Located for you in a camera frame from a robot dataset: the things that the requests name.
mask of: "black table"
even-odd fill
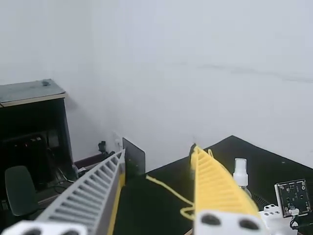
[[[274,184],[289,180],[306,178],[309,195],[313,195],[313,169],[309,167],[260,149],[235,136],[209,148],[215,159],[231,173],[235,158],[246,158],[249,190],[269,203],[277,204]],[[148,174],[193,201],[194,182],[190,177],[188,157]],[[192,222],[179,213],[181,208],[187,206],[166,189],[147,181],[145,175],[139,176],[127,182],[121,191],[114,235],[183,235],[192,228]]]

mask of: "circuit board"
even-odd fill
[[[311,211],[306,180],[294,180],[277,184],[283,217],[291,217],[292,211],[299,210],[299,215]]]

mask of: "black office chair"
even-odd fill
[[[18,219],[29,219],[39,209],[34,183],[23,165],[5,171],[5,189],[12,214]]]

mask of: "power outlet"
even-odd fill
[[[119,152],[123,150],[123,139],[117,132],[113,132],[113,142],[116,150]]]

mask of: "white spray nozzle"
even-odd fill
[[[248,174],[246,173],[246,159],[235,158],[234,180],[239,186],[248,186]]]

